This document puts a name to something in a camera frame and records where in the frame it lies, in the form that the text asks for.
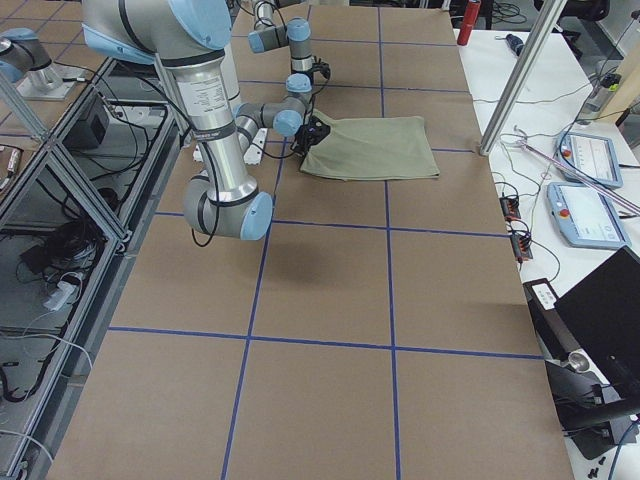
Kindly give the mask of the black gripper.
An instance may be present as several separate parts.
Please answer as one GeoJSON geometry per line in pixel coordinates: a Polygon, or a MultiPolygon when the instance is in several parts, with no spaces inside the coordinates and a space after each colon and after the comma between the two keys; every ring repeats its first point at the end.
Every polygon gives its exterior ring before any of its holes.
{"type": "Polygon", "coordinates": [[[295,140],[291,146],[294,153],[307,153],[314,145],[315,128],[313,126],[302,126],[295,135],[295,140]]]}

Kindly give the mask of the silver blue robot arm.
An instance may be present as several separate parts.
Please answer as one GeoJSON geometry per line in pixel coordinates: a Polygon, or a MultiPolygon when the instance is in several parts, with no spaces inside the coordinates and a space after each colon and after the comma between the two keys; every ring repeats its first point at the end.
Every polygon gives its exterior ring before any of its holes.
{"type": "Polygon", "coordinates": [[[85,1],[83,33],[93,50],[121,61],[160,63],[174,79],[187,124],[205,171],[193,177],[184,197],[190,227],[205,235],[259,240],[268,231],[272,197],[247,172],[244,154],[262,128],[284,137],[304,124],[312,98],[313,54],[307,20],[279,27],[254,9],[265,25],[252,31],[253,52],[289,48],[291,74],[279,103],[241,104],[228,92],[235,70],[230,50],[232,22],[223,1],[85,1]]]}
{"type": "Polygon", "coordinates": [[[313,79],[316,57],[311,48],[311,28],[306,19],[294,17],[281,20],[277,25],[274,15],[280,10],[301,4],[301,1],[251,1],[254,20],[253,30],[248,34],[249,46],[253,53],[266,53],[288,47],[292,74],[305,74],[313,79]]]}

